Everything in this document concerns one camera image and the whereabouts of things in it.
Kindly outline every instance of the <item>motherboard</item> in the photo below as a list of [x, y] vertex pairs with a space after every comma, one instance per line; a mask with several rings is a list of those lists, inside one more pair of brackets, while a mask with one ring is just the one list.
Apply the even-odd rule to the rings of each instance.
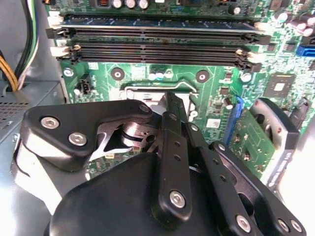
[[[275, 157], [280, 146], [251, 113], [257, 99], [276, 104], [299, 135], [315, 114], [314, 0], [43, 3], [70, 103], [151, 106], [173, 91], [205, 140], [229, 144], [260, 179], [269, 163], [284, 170], [288, 159]], [[140, 151], [90, 162], [91, 177]]]

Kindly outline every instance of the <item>blue slot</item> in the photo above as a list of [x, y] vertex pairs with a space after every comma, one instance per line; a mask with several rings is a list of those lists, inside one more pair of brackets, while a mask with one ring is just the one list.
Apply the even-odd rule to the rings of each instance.
[[236, 121], [239, 119], [239, 117], [241, 117], [241, 114], [243, 111], [244, 101], [239, 96], [236, 96], [236, 99], [237, 101], [233, 110], [231, 111], [230, 118], [228, 120], [224, 138], [223, 138], [223, 142], [226, 145], [229, 145], [232, 139], [233, 131], [235, 129]]
[[296, 54], [301, 57], [315, 58], [315, 47], [313, 46], [299, 46], [296, 50]]

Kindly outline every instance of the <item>white sticker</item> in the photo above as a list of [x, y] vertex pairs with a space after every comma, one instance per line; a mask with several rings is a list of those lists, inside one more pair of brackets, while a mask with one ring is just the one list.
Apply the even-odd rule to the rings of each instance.
[[219, 128], [221, 119], [208, 119], [207, 128]]
[[90, 70], [98, 70], [98, 63], [97, 62], [88, 62]]

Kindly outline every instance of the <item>silver screw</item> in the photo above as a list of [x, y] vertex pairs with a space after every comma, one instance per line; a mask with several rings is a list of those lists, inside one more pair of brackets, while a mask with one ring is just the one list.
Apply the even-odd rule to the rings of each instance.
[[286, 225], [286, 223], [283, 220], [278, 219], [278, 222], [280, 226], [284, 229], [284, 231], [289, 232], [289, 227]]
[[41, 125], [47, 129], [56, 129], [60, 124], [56, 118], [44, 117], [40, 121]]
[[222, 144], [219, 144], [218, 147], [219, 147], [222, 151], [225, 151], [225, 146], [223, 146]]
[[87, 137], [84, 134], [75, 132], [69, 135], [69, 142], [76, 146], [84, 146], [87, 143]]
[[147, 106], [143, 105], [143, 104], [141, 104], [139, 107], [144, 112], [149, 112], [150, 111], [150, 109]]
[[19, 140], [20, 134], [13, 134], [12, 136], [12, 142], [16, 143]]
[[172, 191], [169, 194], [169, 198], [174, 206], [178, 208], [183, 208], [185, 206], [185, 199], [180, 192]]
[[170, 113], [169, 117], [171, 117], [173, 120], [177, 120], [177, 117], [173, 113]]
[[198, 131], [198, 127], [196, 125], [194, 125], [194, 124], [191, 124], [191, 129], [193, 131]]
[[67, 77], [72, 77], [74, 75], [73, 70], [70, 68], [65, 68], [63, 70], [63, 74]]
[[237, 215], [236, 221], [238, 226], [241, 227], [241, 229], [244, 230], [246, 233], [249, 233], [251, 231], [251, 225], [249, 224], [245, 217]]
[[302, 232], [301, 226], [295, 220], [291, 220], [291, 224], [296, 229], [296, 231], [298, 231], [300, 233]]

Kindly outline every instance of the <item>small green board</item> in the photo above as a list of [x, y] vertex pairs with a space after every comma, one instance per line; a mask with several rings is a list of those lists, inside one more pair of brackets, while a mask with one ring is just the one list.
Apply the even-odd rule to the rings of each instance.
[[273, 143], [246, 108], [236, 123], [229, 147], [258, 178], [275, 152]]

